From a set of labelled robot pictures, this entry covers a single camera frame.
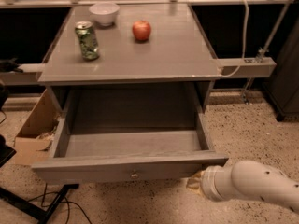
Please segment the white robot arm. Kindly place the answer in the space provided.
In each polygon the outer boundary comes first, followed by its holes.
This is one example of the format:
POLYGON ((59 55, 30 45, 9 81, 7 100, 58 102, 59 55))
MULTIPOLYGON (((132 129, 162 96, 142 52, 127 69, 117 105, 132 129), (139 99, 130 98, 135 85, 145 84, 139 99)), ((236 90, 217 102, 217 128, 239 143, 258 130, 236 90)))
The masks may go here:
POLYGON ((299 183, 257 161, 209 166, 187 180, 186 188, 213 202, 229 200, 275 204, 299 214, 299 183))

